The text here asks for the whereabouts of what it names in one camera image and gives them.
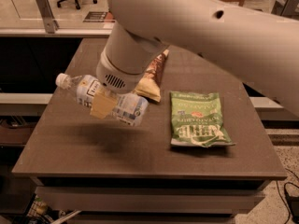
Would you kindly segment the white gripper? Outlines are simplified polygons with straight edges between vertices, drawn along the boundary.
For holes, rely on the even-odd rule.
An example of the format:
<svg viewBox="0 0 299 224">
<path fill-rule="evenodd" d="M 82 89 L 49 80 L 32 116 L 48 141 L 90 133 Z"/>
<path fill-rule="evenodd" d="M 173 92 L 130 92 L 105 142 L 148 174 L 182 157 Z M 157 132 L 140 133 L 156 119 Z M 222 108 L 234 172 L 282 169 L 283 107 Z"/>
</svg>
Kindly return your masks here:
<svg viewBox="0 0 299 224">
<path fill-rule="evenodd" d="M 96 66 L 96 77 L 108 89 L 98 89 L 93 97 L 90 114 L 99 119 L 108 116 L 116 106 L 118 102 L 116 93 L 125 94 L 133 91 L 140 80 L 140 75 L 126 74 L 115 67 L 105 51 L 101 53 L 100 61 Z"/>
</svg>

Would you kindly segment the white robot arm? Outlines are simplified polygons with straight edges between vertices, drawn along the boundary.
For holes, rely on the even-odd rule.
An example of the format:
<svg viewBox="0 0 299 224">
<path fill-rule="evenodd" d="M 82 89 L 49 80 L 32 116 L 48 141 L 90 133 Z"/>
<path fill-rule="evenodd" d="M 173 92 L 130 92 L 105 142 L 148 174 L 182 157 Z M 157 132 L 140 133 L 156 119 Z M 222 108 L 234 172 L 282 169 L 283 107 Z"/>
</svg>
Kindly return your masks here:
<svg viewBox="0 0 299 224">
<path fill-rule="evenodd" d="M 220 0 L 107 0 L 115 24 L 96 67 L 111 91 L 132 91 L 173 45 L 201 56 L 299 116 L 299 21 Z"/>
</svg>

